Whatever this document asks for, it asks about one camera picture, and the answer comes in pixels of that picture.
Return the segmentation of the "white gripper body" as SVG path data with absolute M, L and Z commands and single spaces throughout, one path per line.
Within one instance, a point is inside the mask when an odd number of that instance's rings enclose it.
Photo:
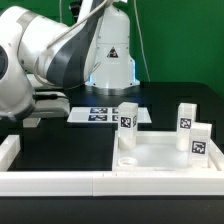
M 67 117 L 70 113 L 69 99 L 61 92 L 37 92 L 34 100 L 32 118 Z

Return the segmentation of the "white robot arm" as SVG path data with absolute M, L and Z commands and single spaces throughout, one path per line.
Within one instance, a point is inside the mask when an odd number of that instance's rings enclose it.
M 0 119 L 69 113 L 67 100 L 45 103 L 29 74 L 52 90 L 86 85 L 116 95 L 138 86 L 119 1 L 81 0 L 71 27 L 19 6 L 0 12 Z

